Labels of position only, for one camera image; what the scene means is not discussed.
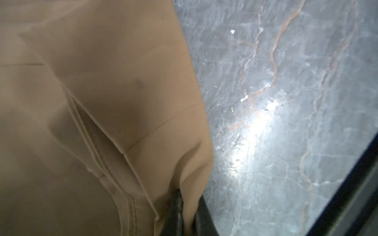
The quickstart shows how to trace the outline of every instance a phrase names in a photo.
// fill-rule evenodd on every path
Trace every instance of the stain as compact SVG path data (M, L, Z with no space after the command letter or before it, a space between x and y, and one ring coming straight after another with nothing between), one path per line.
M273 74L273 79L272 79L272 83L270 84L269 87L267 88L271 88L273 87L275 84L276 84L276 81L277 81L277 74L278 74L278 70L277 70L277 63L276 61L274 60L274 51L276 50L277 46L278 46L278 43L280 42L280 39L281 39L281 36L282 34L285 32L287 26L289 26L290 22L296 18L300 12L302 11L302 8L305 4L306 0L302 0L299 7L297 8L297 10L291 14L289 16L289 18L286 19L286 21L282 24L281 26L281 30L277 33L276 35L276 39L274 41L274 44L273 44L273 47L272 47L272 51L270 52L270 61L272 62L272 66L273 66L273 70L274 70L274 74Z
M249 96L248 101L251 104L251 111L254 113L256 111L255 106L254 106L255 100L253 99L252 96Z
M308 210L308 207L310 206L311 204L311 194L312 194L312 190L313 190L313 187L314 187L314 184L311 183L308 187L308 197L307 197L307 201L305 202L305 205L302 209L302 227L301 227L301 230L296 234L296 235L301 235L302 233L305 232L306 230L306 222L307 222L307 218L306 218L306 215L307 215L307 210Z
M252 49L254 49L253 55L244 64L244 66L243 66L243 73L242 73L242 75L239 78L239 81L240 81L240 84L242 86L245 99L248 98L248 94L247 94L247 90L246 90L245 84L244 84L244 76L246 74L248 64L255 59L255 57L257 55L258 48L259 48L259 42L260 42L259 38L260 38L261 33L263 31L263 28L261 27L261 14L262 14L262 11L264 9L264 4L265 4L265 0L262 2L261 6L260 6L260 10L259 10L259 12L257 14L257 29L258 29L258 33L256 34L256 37L255 37L256 44L254 45L254 44L251 44L251 43L249 43L247 41L239 41L238 44L237 44L237 45L246 44L247 46L249 46ZM243 105L244 105L244 111L247 111L247 106L245 104L243 104Z
M253 96L261 95L261 94L265 93L265 91L266 91L267 89L268 89L268 87L265 87L265 88L263 88L262 90L260 90L260 91L258 91L258 92L256 92L256 93L254 93Z
M134 79L134 84L138 89L144 88L144 82L137 77Z
M240 45L246 45L246 46L248 46L248 47L250 47L252 49L256 49L257 48L257 46L255 44L250 43L248 41L244 41L244 40L242 40L242 41L239 40L236 44L234 44L232 46L240 46Z

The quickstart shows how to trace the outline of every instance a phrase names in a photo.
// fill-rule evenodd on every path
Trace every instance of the floor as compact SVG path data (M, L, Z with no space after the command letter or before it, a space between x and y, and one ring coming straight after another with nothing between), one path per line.
M174 0L229 235L305 235L378 130L376 0Z

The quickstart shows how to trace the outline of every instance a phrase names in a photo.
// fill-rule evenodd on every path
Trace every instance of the tan fabric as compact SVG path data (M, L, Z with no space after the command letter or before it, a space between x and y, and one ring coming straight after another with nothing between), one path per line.
M159 235L175 189L189 234L213 154L171 0L0 14L5 235Z

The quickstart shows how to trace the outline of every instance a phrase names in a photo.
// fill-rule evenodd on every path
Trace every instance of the stitching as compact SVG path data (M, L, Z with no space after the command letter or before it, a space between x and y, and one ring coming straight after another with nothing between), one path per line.
M142 141L143 139L147 138L148 136L150 136L152 133L154 133L156 130L158 130L159 128L161 128L163 125L165 125L166 123L168 123L169 121L171 121L173 118L175 118L176 116L180 115L181 113L195 107L195 106L199 106L199 105L202 105L202 103L198 103L198 104L195 104L193 106L190 106L188 108L185 108L184 110L182 110L181 112L175 114L174 116L172 116L171 118L169 118L168 120L166 120L163 124L161 124L159 127L157 127L156 129L154 129L153 131L151 131L149 134L141 137L138 141L136 141L135 143L133 143L128 149L126 149L125 153L127 153L128 151L130 151L130 149L133 148L133 146L135 146L136 144L138 144L140 141Z
M82 111L80 109L77 109L77 114L79 115L79 118L81 119L82 123L83 123L83 126L84 128L86 129L89 137L91 138L92 140L92 143L93 143L93 147L94 149L96 150L96 152L98 153L98 159L100 159L99 161L101 161L103 163L103 167L105 168L105 171L110 175L110 177L114 180L114 182L119 186L119 188L122 190L122 192L124 193L124 195L126 195L129 200L131 200L131 205L133 207L133 222L134 222L134 226L133 226L133 231L134 231L134 235L137 235L137 227L136 227L136 224L137 224L137 219L136 219L136 209L135 209L135 201L134 201L134 198L128 194L127 192L125 192L123 190L123 188L121 187L121 185L118 183L118 181L116 180L116 178L114 178L113 174L110 172L110 170L108 169L107 165L105 165L105 163L102 161L103 158L100 154L100 151L99 151L99 148L97 147L97 144L91 134L91 132L89 131L89 129L86 127L86 123L84 121L84 119L82 118Z

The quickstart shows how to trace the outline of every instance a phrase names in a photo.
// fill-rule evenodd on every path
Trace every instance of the gray marble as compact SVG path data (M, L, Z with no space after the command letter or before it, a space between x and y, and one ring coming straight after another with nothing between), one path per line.
M305 235L378 130L376 0L174 0L224 235Z

